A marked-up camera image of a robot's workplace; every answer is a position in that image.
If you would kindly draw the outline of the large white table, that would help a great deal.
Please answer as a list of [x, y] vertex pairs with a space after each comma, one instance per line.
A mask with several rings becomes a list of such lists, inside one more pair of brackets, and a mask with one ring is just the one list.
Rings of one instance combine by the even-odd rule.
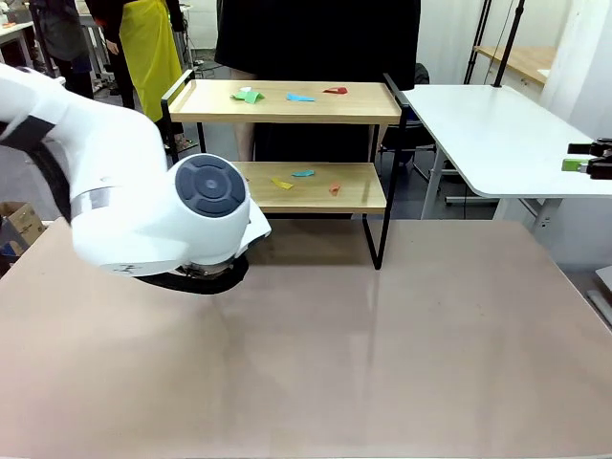
[[468, 187], [493, 199], [612, 198], [612, 183], [564, 172], [571, 143], [589, 137], [510, 87], [418, 85], [404, 92], [437, 145], [421, 217], [430, 218], [444, 161]]

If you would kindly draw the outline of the wooden desk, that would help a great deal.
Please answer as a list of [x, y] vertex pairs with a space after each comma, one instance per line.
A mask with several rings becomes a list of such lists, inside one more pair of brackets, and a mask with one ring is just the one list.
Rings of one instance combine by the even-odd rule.
[[[504, 54], [504, 49], [490, 46], [475, 46], [474, 50], [492, 63], [491, 75], [495, 75]], [[555, 47], [513, 47], [506, 70], [514, 72], [524, 81], [544, 87], [557, 55]]]

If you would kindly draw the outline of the thick black stand pole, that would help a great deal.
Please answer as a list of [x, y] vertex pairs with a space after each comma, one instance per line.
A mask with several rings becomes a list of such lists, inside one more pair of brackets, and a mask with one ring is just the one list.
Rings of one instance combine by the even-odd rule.
[[515, 9], [515, 13], [514, 13], [514, 21], [512, 23], [509, 35], [508, 35], [508, 39], [505, 45], [505, 49], [504, 49], [504, 53], [502, 55], [501, 61], [499, 63], [498, 66], [498, 71], [497, 74], [495, 76], [495, 80], [492, 84], [492, 87], [494, 88], [500, 88], [502, 86], [502, 79], [503, 76], [505, 74], [507, 65], [508, 65], [508, 61], [510, 59], [510, 54], [512, 52], [513, 49], [513, 45], [514, 45], [514, 40], [517, 34], [517, 30], [521, 21], [521, 17], [522, 14], [524, 12], [524, 8], [525, 8], [525, 1], [526, 0], [517, 0], [517, 6]]

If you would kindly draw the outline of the thin black stand pole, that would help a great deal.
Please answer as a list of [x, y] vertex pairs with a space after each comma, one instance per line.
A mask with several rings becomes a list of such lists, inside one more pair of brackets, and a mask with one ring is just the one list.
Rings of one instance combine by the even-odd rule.
[[464, 75], [464, 84], [469, 84], [473, 75], [473, 71], [476, 63], [476, 48], [481, 45], [482, 39], [484, 37], [485, 29], [487, 26], [489, 14], [492, 7], [492, 0], [483, 0], [482, 8], [479, 15], [479, 20], [477, 24], [477, 28], [475, 31], [474, 39], [472, 42], [472, 46], [470, 49], [470, 57], [468, 60], [467, 70]]

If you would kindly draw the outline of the person in yellow apron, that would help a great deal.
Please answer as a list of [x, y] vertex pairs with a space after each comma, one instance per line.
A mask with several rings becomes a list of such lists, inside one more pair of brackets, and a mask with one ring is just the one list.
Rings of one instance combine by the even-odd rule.
[[179, 0], [85, 0], [94, 20], [103, 28], [108, 50], [122, 51], [143, 113], [161, 131], [174, 137], [177, 149], [194, 145], [181, 124], [164, 127], [161, 99], [182, 75], [175, 32], [185, 25]]

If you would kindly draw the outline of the person in gray top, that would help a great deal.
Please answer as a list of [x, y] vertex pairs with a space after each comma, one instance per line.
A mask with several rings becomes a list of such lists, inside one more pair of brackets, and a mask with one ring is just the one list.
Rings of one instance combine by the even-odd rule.
[[81, 27], [75, 0], [30, 0], [40, 35], [66, 88], [93, 99], [89, 50]]

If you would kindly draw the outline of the cardboard box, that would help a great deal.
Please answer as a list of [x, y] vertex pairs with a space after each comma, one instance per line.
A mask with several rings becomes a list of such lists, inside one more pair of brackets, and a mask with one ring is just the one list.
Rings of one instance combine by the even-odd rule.
[[0, 202], [0, 259], [14, 263], [45, 229], [31, 204]]

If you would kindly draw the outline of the small white desk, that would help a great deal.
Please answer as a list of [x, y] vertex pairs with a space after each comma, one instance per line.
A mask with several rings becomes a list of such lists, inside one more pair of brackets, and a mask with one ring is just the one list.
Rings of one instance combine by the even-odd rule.
[[19, 44], [20, 51], [24, 64], [27, 67], [33, 67], [33, 60], [31, 58], [30, 47], [27, 41], [27, 30], [33, 29], [33, 22], [15, 23], [6, 27], [5, 25], [0, 26], [0, 63], [5, 64], [6, 59], [4, 57], [2, 47], [7, 43], [16, 41]]

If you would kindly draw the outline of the gray metal base frame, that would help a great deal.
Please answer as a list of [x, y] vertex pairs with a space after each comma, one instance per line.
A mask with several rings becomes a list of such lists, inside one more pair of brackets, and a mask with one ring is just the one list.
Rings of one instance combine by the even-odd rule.
[[612, 265], [595, 271], [596, 286], [586, 292], [595, 312], [612, 332]]

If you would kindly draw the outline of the two-tier wooden shelf black frame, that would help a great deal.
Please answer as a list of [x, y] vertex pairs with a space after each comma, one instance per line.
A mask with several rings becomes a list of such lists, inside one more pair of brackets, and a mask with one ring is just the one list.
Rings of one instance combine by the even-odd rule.
[[[298, 123], [368, 125], [380, 129], [396, 125], [405, 130], [409, 105], [390, 75], [381, 83], [348, 82], [346, 95], [324, 94], [336, 87], [329, 81], [270, 81], [197, 79], [185, 71], [161, 99], [163, 122], [189, 122], [202, 127], [209, 122]], [[255, 104], [232, 99], [243, 87], [252, 87], [265, 98]], [[314, 102], [286, 100], [288, 93], [312, 97]], [[252, 162], [238, 163], [248, 178], [254, 201], [266, 214], [358, 214], [362, 218], [380, 214], [381, 235], [375, 240], [367, 229], [366, 242], [375, 269], [383, 264], [391, 210], [397, 183], [394, 164], [388, 186], [382, 186], [374, 166], [379, 144], [373, 142], [364, 163]], [[315, 175], [292, 177], [296, 171], [312, 169]], [[272, 178], [291, 183], [291, 189], [277, 187]], [[337, 196], [329, 192], [340, 184]]]

